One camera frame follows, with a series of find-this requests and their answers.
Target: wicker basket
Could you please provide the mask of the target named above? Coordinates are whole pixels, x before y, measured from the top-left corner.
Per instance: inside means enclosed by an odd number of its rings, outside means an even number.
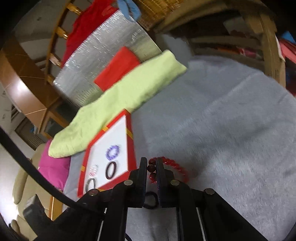
[[[182,2],[183,0],[135,0],[142,13],[138,23],[148,31]]]

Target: screw head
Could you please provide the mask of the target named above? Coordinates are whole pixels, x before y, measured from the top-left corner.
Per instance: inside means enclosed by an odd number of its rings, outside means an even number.
[[[208,195],[213,195],[215,193],[215,191],[212,188],[206,188],[205,193],[208,194]]]
[[[173,186],[178,186],[180,184],[180,182],[178,180],[171,180],[171,185]]]
[[[124,183],[124,185],[126,185],[126,186],[130,186],[130,185],[133,184],[133,181],[132,181],[132,180],[125,180],[123,183]]]
[[[96,196],[98,193],[99,191],[95,188],[88,191],[88,194],[91,196]]]

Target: pink cloth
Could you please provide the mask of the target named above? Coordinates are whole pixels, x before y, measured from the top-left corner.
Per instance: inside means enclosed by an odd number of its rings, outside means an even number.
[[[71,157],[53,158],[48,155],[48,149],[52,140],[49,140],[44,148],[39,162],[38,171],[53,186],[64,190],[70,169]]]

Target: dark brown hair tie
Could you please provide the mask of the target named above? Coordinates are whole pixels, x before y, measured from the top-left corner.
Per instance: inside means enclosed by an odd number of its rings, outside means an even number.
[[[90,178],[86,182],[86,185],[85,185],[85,193],[87,193],[89,191],[89,184],[90,184],[91,181],[94,182],[94,187],[93,188],[96,188],[96,180],[94,178]]]
[[[113,166],[114,166],[114,169],[113,169],[113,173],[111,174],[111,176],[109,176],[109,175],[108,175],[108,170],[109,170],[109,167],[110,167],[112,164],[113,164]],[[115,172],[116,172],[116,162],[111,161],[111,162],[109,162],[108,166],[106,167],[106,172],[105,172],[105,176],[106,176],[106,178],[107,178],[108,180],[110,180],[111,178],[114,177]]]

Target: red bead bracelet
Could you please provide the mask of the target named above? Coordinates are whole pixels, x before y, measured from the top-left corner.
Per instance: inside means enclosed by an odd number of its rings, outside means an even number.
[[[163,164],[172,166],[175,170],[177,170],[182,174],[183,182],[185,183],[188,182],[187,171],[185,171],[184,168],[182,168],[178,163],[176,163],[172,159],[165,158],[164,156],[161,156],[160,158],[162,159]],[[155,168],[156,160],[157,160],[157,157],[151,158],[149,160],[149,166],[147,167],[147,170],[150,172],[149,179],[151,180],[151,183],[156,182],[156,173],[154,172],[156,169]]]

